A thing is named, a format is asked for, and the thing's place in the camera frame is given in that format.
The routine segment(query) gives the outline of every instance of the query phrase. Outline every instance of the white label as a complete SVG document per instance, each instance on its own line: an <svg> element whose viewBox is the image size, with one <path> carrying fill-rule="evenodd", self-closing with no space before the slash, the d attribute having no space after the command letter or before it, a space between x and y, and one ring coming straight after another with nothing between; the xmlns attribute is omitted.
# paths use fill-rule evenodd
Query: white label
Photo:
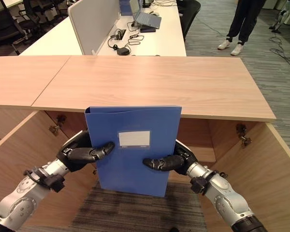
<svg viewBox="0 0 290 232"><path fill-rule="evenodd" d="M121 147L150 145L150 131L120 132L118 136Z"/></svg>

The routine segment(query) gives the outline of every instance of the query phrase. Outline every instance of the wooden cabinet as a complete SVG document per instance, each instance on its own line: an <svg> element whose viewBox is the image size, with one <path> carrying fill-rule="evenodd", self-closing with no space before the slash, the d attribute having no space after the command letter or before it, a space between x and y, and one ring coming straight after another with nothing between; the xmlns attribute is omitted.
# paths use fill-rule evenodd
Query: wooden cabinet
<svg viewBox="0 0 290 232"><path fill-rule="evenodd" d="M25 119L32 110L0 107L0 139Z"/></svg>
<svg viewBox="0 0 290 232"><path fill-rule="evenodd" d="M4 62L17 64L17 73ZM24 169L54 159L62 143L86 128L87 107L123 105L182 106L178 139L203 165L229 175L269 232L290 232L290 150L268 123L275 116L240 58L0 58L0 106L41 110L10 132L2 130L8 133L0 137L0 199L15 188ZM59 114L66 121L54 136L48 128ZM245 148L238 123L245 124L252 140ZM67 175L66 188L52 193L28 223L68 225L97 180L91 171L87 165ZM171 172L169 181L188 183L189 178ZM200 198L208 230L231 231Z"/></svg>
<svg viewBox="0 0 290 232"><path fill-rule="evenodd" d="M24 170L56 159L68 138L62 132L54 136L48 130L50 125L54 123L44 111L34 111L0 140L0 200L16 188ZM88 165L67 174L65 188L60 193L50 192L26 225L68 226L97 181L92 171Z"/></svg>
<svg viewBox="0 0 290 232"><path fill-rule="evenodd" d="M257 123L247 133L252 143L235 143L212 169L228 174L235 191L269 232L290 232L290 149L270 123ZM200 196L209 232L230 232L211 202Z"/></svg>

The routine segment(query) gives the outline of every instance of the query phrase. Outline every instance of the open cabinet door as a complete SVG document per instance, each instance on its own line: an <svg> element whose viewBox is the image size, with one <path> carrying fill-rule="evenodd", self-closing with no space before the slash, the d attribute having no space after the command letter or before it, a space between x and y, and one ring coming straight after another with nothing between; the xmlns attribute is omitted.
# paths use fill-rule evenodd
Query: open cabinet door
<svg viewBox="0 0 290 232"><path fill-rule="evenodd" d="M211 169L229 175L269 232L290 232L290 149L269 123L258 123L247 137L250 145L237 143ZM209 232L232 231L208 199L200 200Z"/></svg>
<svg viewBox="0 0 290 232"><path fill-rule="evenodd" d="M50 125L55 124L44 111L34 111L0 140L0 201L24 178L24 170L56 159L56 154L68 138L61 131L54 136L48 130ZM51 191L25 225L70 225L98 179L92 170L93 167L87 165L64 176L65 188L59 193Z"/></svg>

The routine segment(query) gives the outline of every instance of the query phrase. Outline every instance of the person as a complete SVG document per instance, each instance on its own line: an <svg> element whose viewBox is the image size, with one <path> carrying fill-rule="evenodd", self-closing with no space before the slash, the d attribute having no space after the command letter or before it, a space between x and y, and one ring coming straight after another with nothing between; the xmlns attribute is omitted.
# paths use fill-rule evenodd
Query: person
<svg viewBox="0 0 290 232"><path fill-rule="evenodd" d="M266 0L238 0L235 11L235 16L230 26L226 40L218 46L218 50L224 50L230 47L233 37L238 37L238 43L231 55L237 56L244 48L244 43L248 38L257 23L259 15Z"/></svg>

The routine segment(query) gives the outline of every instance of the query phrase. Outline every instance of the black pants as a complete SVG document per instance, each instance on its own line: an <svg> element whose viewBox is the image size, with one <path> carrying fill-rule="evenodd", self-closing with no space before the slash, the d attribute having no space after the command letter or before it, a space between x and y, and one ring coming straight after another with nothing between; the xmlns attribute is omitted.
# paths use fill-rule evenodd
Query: black pants
<svg viewBox="0 0 290 232"><path fill-rule="evenodd" d="M240 33L238 39L242 42L248 41L257 23L259 15L266 0L239 0L228 37L235 37Z"/></svg>

